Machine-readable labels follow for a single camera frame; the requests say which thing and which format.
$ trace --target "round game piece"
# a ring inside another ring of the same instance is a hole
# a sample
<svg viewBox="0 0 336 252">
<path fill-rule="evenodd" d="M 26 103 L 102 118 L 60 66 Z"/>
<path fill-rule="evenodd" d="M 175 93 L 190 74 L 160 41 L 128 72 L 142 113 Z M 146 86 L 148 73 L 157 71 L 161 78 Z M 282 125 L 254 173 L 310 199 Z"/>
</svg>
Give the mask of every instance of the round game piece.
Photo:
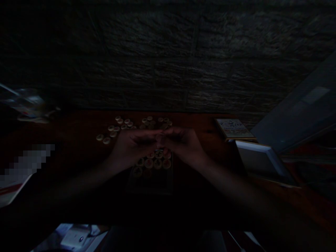
<svg viewBox="0 0 336 252">
<path fill-rule="evenodd" d="M 168 127 L 168 124 L 162 124 L 162 126 L 160 127 L 160 129 L 165 130 Z"/>
<path fill-rule="evenodd" d="M 137 163 L 135 164 L 136 166 L 142 167 L 145 163 L 144 158 L 140 158 Z"/>
<path fill-rule="evenodd" d="M 171 161 L 169 159 L 165 159 L 163 162 L 162 162 L 162 167 L 166 170 L 168 170 L 170 167 L 171 167 Z"/>
<path fill-rule="evenodd" d="M 163 156 L 162 150 L 158 150 L 157 152 L 155 152 L 155 158 L 160 159 L 162 158 L 162 156 Z"/>
<path fill-rule="evenodd" d="M 110 133 L 110 137 L 116 137 L 117 136 L 117 132 L 116 131 L 112 131 L 111 133 Z"/>
<path fill-rule="evenodd" d="M 104 138 L 103 144 L 109 144 L 111 141 L 111 138 Z"/>
<path fill-rule="evenodd" d="M 145 161 L 145 167 L 148 168 L 148 169 L 152 168 L 153 167 L 153 159 L 147 159 Z"/>
<path fill-rule="evenodd" d="M 98 141 L 101 141 L 101 140 L 104 139 L 104 135 L 103 135 L 103 134 L 100 134 L 100 135 L 98 135 L 98 136 L 96 137 L 96 139 L 97 139 Z"/>
<path fill-rule="evenodd" d="M 141 177 L 142 175 L 142 168 L 141 167 L 134 167 L 133 169 L 133 177 Z"/>
<path fill-rule="evenodd" d="M 164 158 L 164 159 L 170 159 L 171 156 L 172 156 L 172 153 L 171 153 L 170 150 L 167 152 L 167 154 L 163 154 L 163 158 Z"/>
<path fill-rule="evenodd" d="M 145 178 L 145 179 L 149 179 L 152 177 L 152 170 L 151 169 L 146 169 L 143 171 L 142 173 L 142 176 Z"/>
<path fill-rule="evenodd" d="M 152 152 L 151 154 L 148 154 L 148 155 L 147 155 L 148 158 L 153 158 L 154 156 L 155 156 L 155 153 L 154 153 L 154 152 Z"/>
<path fill-rule="evenodd" d="M 162 167 L 162 161 L 161 159 L 155 159 L 154 161 L 154 168 L 159 170 Z"/>
</svg>

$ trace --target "brick wall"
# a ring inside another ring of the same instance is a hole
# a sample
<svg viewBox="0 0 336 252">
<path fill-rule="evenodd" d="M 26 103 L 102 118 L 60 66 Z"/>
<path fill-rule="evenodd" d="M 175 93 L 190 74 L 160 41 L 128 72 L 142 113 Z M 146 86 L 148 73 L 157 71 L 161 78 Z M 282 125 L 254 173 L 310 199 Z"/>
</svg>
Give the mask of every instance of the brick wall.
<svg viewBox="0 0 336 252">
<path fill-rule="evenodd" d="M 234 113 L 251 128 L 336 48 L 336 0 L 22 2 L 0 5 L 0 82 L 79 108 Z"/>
</svg>

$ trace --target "box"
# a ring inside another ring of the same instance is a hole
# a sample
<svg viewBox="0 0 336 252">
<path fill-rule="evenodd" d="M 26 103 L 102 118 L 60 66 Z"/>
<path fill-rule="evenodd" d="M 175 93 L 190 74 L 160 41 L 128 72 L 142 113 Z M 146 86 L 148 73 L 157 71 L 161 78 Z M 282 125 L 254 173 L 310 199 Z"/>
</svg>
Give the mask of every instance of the box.
<svg viewBox="0 0 336 252">
<path fill-rule="evenodd" d="M 225 142 L 232 139 L 256 142 L 256 137 L 242 124 L 239 119 L 215 118 L 220 131 L 225 136 Z"/>
</svg>

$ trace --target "wooden table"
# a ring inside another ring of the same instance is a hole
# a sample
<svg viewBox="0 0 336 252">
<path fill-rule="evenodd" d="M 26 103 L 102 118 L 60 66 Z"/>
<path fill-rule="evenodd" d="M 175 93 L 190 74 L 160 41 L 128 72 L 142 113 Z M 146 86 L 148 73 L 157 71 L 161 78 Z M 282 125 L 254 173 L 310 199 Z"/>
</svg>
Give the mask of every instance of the wooden table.
<svg viewBox="0 0 336 252">
<path fill-rule="evenodd" d="M 139 126 L 141 119 L 149 115 L 153 116 L 154 120 L 158 117 L 168 117 L 175 126 L 194 128 L 204 150 L 211 158 L 234 172 L 245 174 L 235 145 L 224 142 L 214 122 L 214 118 L 235 118 L 234 115 L 76 111 L 63 115 L 50 124 L 28 123 L 19 131 L 0 140 L 1 146 L 5 146 L 0 161 L 2 167 L 7 167 L 9 162 L 13 162 L 14 156 L 21 156 L 22 150 L 30 149 L 31 144 L 56 144 L 56 151 L 47 165 L 31 178 L 12 206 L 0 209 L 0 214 L 11 211 L 11 208 L 20 205 L 21 200 L 44 190 L 51 183 L 61 183 L 65 177 L 104 160 L 113 149 L 116 140 L 113 139 L 109 145 L 104 145 L 96 140 L 96 136 L 108 134 L 107 127 L 117 125 L 116 116 L 130 118 Z M 42 213 L 34 221 L 53 219 L 55 223 L 179 226 L 244 231 L 258 228 L 252 226 L 243 212 L 232 206 L 200 174 L 176 156 L 173 167 L 172 196 L 125 193 L 129 174 L 129 170 L 126 170 L 84 197 L 75 198 L 70 204 L 53 209 L 52 213 Z M 259 184 L 279 197 L 283 195 L 284 190 L 288 194 L 288 189 L 282 189 L 275 183 Z"/>
</svg>

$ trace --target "right hand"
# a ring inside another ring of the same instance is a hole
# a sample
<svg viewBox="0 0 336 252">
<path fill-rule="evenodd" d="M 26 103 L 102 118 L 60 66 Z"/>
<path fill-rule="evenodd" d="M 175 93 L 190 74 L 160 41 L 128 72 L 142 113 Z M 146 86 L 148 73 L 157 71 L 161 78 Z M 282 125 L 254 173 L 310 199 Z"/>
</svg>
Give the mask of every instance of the right hand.
<svg viewBox="0 0 336 252">
<path fill-rule="evenodd" d="M 196 132 L 192 128 L 171 127 L 163 131 L 162 134 L 156 136 L 158 145 L 171 149 L 178 157 L 196 168 L 207 158 Z"/>
</svg>

